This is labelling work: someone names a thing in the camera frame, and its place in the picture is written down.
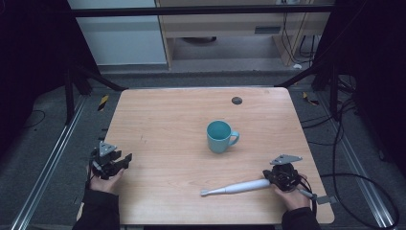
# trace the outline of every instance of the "wooden table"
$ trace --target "wooden table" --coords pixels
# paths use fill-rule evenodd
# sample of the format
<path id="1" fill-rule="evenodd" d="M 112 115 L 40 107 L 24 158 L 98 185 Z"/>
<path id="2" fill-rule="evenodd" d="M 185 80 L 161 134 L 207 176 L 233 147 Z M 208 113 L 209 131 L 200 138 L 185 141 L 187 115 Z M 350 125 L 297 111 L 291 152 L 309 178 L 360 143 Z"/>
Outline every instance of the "wooden table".
<path id="1" fill-rule="evenodd" d="M 233 97 L 242 104 L 232 103 Z M 237 144 L 212 153 L 206 127 L 224 120 L 239 131 Z M 285 208 L 269 189 L 201 197 L 200 190 L 263 178 L 281 153 L 301 156 L 295 169 L 313 191 L 326 194 L 289 93 L 284 88 L 125 90 L 106 143 L 133 153 L 120 181 L 122 224 L 274 224 Z M 318 220 L 334 220 L 328 204 Z"/>

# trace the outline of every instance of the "aluminum rail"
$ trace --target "aluminum rail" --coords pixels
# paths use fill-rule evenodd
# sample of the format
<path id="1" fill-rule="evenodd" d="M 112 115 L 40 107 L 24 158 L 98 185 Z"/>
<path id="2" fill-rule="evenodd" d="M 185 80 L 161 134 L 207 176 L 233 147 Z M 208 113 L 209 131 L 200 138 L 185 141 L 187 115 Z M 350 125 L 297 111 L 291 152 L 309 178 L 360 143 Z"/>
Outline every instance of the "aluminum rail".
<path id="1" fill-rule="evenodd" d="M 38 205 L 39 200 L 42 198 L 42 195 L 44 194 L 45 189 L 47 188 L 47 185 L 56 169 L 60 156 L 64 152 L 75 126 L 78 123 L 85 102 L 86 97 L 80 96 L 76 108 L 76 115 L 72 119 L 71 123 L 66 125 L 62 130 L 59 139 L 57 140 L 56 145 L 54 146 L 54 149 L 41 172 L 41 175 L 36 180 L 29 197 L 27 198 L 17 217 L 14 219 L 11 225 L 11 230 L 25 230 L 28 227 L 36 206 Z"/>

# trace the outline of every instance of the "black cable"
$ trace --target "black cable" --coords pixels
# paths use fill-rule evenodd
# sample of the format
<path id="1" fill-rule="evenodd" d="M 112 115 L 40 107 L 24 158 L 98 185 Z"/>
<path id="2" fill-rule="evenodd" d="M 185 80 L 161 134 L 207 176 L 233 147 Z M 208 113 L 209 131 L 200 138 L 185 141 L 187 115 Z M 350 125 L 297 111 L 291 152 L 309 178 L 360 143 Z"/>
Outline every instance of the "black cable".
<path id="1" fill-rule="evenodd" d="M 331 174 L 323 174 L 320 175 L 320 177 L 337 177 L 337 176 L 351 176 L 351 177 L 358 177 L 364 180 L 367 180 L 368 182 L 372 183 L 373 186 L 375 186 L 387 199 L 388 201 L 391 203 L 391 205 L 394 208 L 394 212 L 395 212 L 395 222 L 394 224 L 392 224 L 391 226 L 388 227 L 379 227 L 379 226 L 374 226 L 371 225 L 369 223 L 366 223 L 364 220 L 362 220 L 361 218 L 359 218 L 357 215 L 355 215 L 353 212 L 350 211 L 350 209 L 343 203 L 341 197 L 339 196 L 339 194 L 337 192 L 335 192 L 337 199 L 339 200 L 340 204 L 343 206 L 343 208 L 356 220 L 358 220 L 359 222 L 363 223 L 364 225 L 373 228 L 373 229 L 393 229 L 395 228 L 398 224 L 399 224 L 399 220 L 400 220 L 400 213 L 399 210 L 397 208 L 397 206 L 395 205 L 395 202 L 392 200 L 391 196 L 388 194 L 388 192 L 385 191 L 385 189 L 380 186 L 378 183 L 376 183 L 375 181 L 359 175 L 359 174 L 354 174 L 354 173 L 347 173 L 347 172 L 340 172 L 340 173 L 331 173 Z"/>
<path id="2" fill-rule="evenodd" d="M 350 83 L 347 83 L 344 80 L 342 80 L 341 78 L 338 78 L 338 81 L 339 81 L 341 87 L 343 87 L 345 89 L 345 91 L 347 91 L 349 93 L 354 93 L 355 88 L 352 86 L 351 78 L 349 78 L 349 80 L 350 80 Z"/>
<path id="3" fill-rule="evenodd" d="M 91 176 L 92 167 L 93 167 L 93 160 L 94 160 L 94 157 L 91 156 L 89 158 L 89 165 L 88 165 L 88 169 L 87 169 L 87 180 L 86 180 L 86 183 L 85 183 L 85 189 L 90 189 L 90 181 L 93 179 L 93 176 L 94 176 L 94 175 Z"/>
<path id="4" fill-rule="evenodd" d="M 341 142 L 341 140 L 343 139 L 344 134 L 341 135 L 340 139 L 338 140 L 338 142 Z M 334 146 L 334 143 L 319 143 L 319 142 L 312 142 L 312 141 L 307 141 L 308 144 L 313 144 L 313 145 L 318 145 L 318 146 Z"/>
<path id="5" fill-rule="evenodd" d="M 371 179 L 368 179 L 365 176 L 361 176 L 361 175 L 357 175 L 357 174 L 352 174 L 352 173 L 336 173 L 335 172 L 335 161 L 336 161 L 336 150 L 337 150 L 337 144 L 338 144 L 338 137 L 340 136 L 340 132 L 342 130 L 342 116 L 344 115 L 343 111 L 343 107 L 345 105 L 343 104 L 342 108 L 340 109 L 340 113 L 338 114 L 338 128 L 337 128 L 337 133 L 335 135 L 334 138 L 334 145 L 333 145 L 333 150 L 332 150 L 332 174 L 328 174 L 328 175 L 321 175 L 321 177 L 326 177 L 326 176 L 332 176 L 332 180 L 333 180 L 333 187 L 334 187 L 334 193 L 336 194 L 337 199 L 339 200 L 339 202 L 341 203 L 341 205 L 343 206 L 343 208 L 356 220 L 358 220 L 359 222 L 361 222 L 362 224 L 364 224 L 365 226 L 368 226 L 372 229 L 393 229 L 394 227 L 396 227 L 399 223 L 399 212 L 397 207 L 395 206 L 395 203 L 393 202 L 392 198 L 389 196 L 389 194 L 380 186 L 378 185 L 376 182 L 372 181 Z M 337 181 L 336 181 L 336 176 L 357 176 L 363 179 L 366 179 L 368 181 L 370 181 L 373 185 L 375 185 L 375 187 L 377 187 L 387 198 L 388 200 L 391 202 L 394 210 L 395 210 L 395 223 L 392 224 L 391 226 L 388 227 L 379 227 L 379 226 L 374 226 L 371 225 L 367 222 L 365 222 L 364 220 L 362 220 L 361 218 L 359 218 L 357 215 L 355 215 L 353 212 L 350 211 L 350 209 L 342 202 L 342 199 L 340 197 L 340 194 L 338 193 L 338 189 L 337 189 Z"/>
<path id="6" fill-rule="evenodd" d="M 349 75 L 349 81 L 350 81 L 350 86 L 351 86 L 351 88 L 355 91 L 355 87 L 356 87 L 356 85 L 355 85 L 355 87 L 353 86 L 353 84 L 352 84 L 352 79 L 351 79 L 351 76 Z"/>
<path id="7" fill-rule="evenodd" d="M 40 113 L 42 113 L 42 118 L 41 118 L 41 120 L 39 120 L 39 122 L 34 123 L 34 124 L 32 124 L 32 125 L 23 126 L 23 128 L 35 127 L 35 126 L 37 126 L 38 124 L 40 124 L 42 121 L 44 121 L 44 119 L 45 119 L 45 112 L 44 112 L 44 111 L 42 111 L 42 110 L 33 110 L 33 112 L 40 112 Z"/>
<path id="8" fill-rule="evenodd" d="M 284 50 L 285 50 L 285 51 L 287 52 L 287 54 L 289 55 L 290 59 L 291 59 L 294 63 L 296 63 L 296 64 L 303 64 L 303 63 L 309 62 L 308 60 L 303 61 L 303 60 L 299 60 L 299 59 L 296 59 L 296 58 L 295 58 L 295 54 L 293 54 L 292 45 L 291 45 L 291 43 L 290 43 L 289 35 L 287 34 L 287 30 L 286 30 L 286 21 L 287 21 L 287 12 L 285 12 L 285 13 L 283 14 L 283 28 L 282 28 L 282 37 L 281 37 L 282 45 L 283 45 Z M 301 24 L 299 30 L 302 28 L 303 24 L 304 24 L 304 21 L 302 21 L 302 24 Z M 286 44 L 284 43 L 284 40 L 283 40 L 283 37 L 284 37 L 284 36 L 286 36 L 286 40 L 287 40 L 287 43 L 288 43 L 288 45 L 289 45 L 289 47 L 290 47 L 290 51 L 289 51 L 289 49 L 286 47 Z"/>
<path id="9" fill-rule="evenodd" d="M 314 60 L 314 55 L 315 55 L 315 52 L 314 52 L 314 40 L 315 40 L 315 38 L 316 38 L 316 35 L 314 35 L 313 37 L 312 37 L 312 41 L 311 41 L 311 48 L 310 48 L 310 51 L 309 52 L 303 52 L 302 51 L 302 48 L 303 48 L 303 45 L 304 45 L 304 43 L 305 43 L 305 39 L 306 39 L 306 36 L 304 35 L 304 38 L 302 39 L 302 42 L 301 42 L 301 46 L 299 47 L 299 54 L 300 54 L 300 56 L 301 57 L 303 57 L 303 58 L 309 58 L 309 60 L 308 60 L 308 67 L 311 67 L 311 64 L 312 64 L 312 62 L 313 62 L 313 60 Z"/>
<path id="10" fill-rule="evenodd" d="M 312 121 L 315 121 L 315 120 L 319 120 L 319 119 L 321 119 L 321 118 L 325 118 L 326 116 L 327 116 L 327 115 L 324 115 L 324 116 L 321 116 L 321 117 L 317 117 L 317 118 L 310 118 L 310 119 L 308 119 L 308 120 L 301 121 L 301 123 L 312 122 Z"/>
<path id="11" fill-rule="evenodd" d="M 311 189 L 310 183 L 308 183 L 307 179 L 304 178 L 304 177 L 301 176 L 301 175 L 299 175 L 299 177 L 301 178 L 301 180 L 300 180 L 299 183 L 304 187 L 304 189 L 305 189 L 308 193 L 313 194 L 313 191 L 312 191 L 312 189 Z M 317 216 L 317 203 L 316 203 L 317 200 L 316 200 L 315 197 L 316 197 L 316 196 L 314 196 L 314 198 L 311 199 L 311 208 L 312 208 L 311 211 L 312 211 L 313 215 L 316 217 L 316 216 Z"/>
<path id="12" fill-rule="evenodd" d="M 349 100 L 347 100 L 346 102 L 344 102 L 343 105 L 342 105 L 342 107 L 341 107 L 341 109 L 340 109 L 339 111 L 337 111 L 337 114 L 338 114 L 338 113 L 346 113 L 347 111 L 349 111 L 349 110 L 355 108 L 355 106 L 353 106 L 353 107 L 348 108 L 347 110 L 344 110 L 344 108 L 345 108 L 346 106 L 348 106 L 350 103 L 352 103 L 352 99 L 349 99 Z M 319 117 L 319 118 L 309 119 L 309 120 L 303 121 L 303 122 L 301 122 L 301 123 L 314 121 L 314 120 L 317 120 L 317 119 L 320 119 L 320 118 L 324 118 L 324 117 L 326 117 L 326 116 L 322 116 L 322 117 Z M 321 124 L 323 124 L 323 123 L 325 123 L 325 122 L 328 122 L 328 121 L 331 120 L 332 118 L 334 118 L 334 115 L 328 116 L 326 119 L 324 119 L 323 121 L 321 121 L 321 122 L 319 122 L 319 123 L 316 123 L 316 124 L 313 124 L 313 125 L 309 125 L 309 126 L 302 126 L 302 129 L 317 127 L 317 126 L 319 126 L 319 125 L 321 125 Z"/>

